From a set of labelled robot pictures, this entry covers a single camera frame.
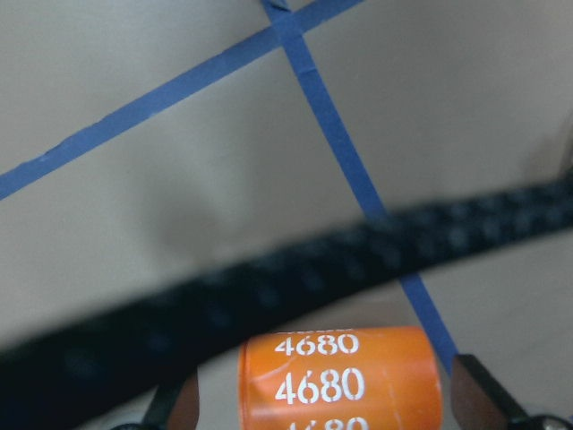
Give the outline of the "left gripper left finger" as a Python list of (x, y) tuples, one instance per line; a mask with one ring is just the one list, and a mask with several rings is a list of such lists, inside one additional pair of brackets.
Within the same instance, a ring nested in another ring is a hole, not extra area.
[(143, 429), (194, 430), (200, 417), (198, 375), (160, 384), (141, 421)]

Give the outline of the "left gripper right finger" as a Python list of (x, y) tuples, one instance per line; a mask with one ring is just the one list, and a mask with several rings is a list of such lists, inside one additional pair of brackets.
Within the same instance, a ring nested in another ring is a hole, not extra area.
[(450, 403), (461, 429), (517, 429), (529, 414), (474, 355), (452, 362)]

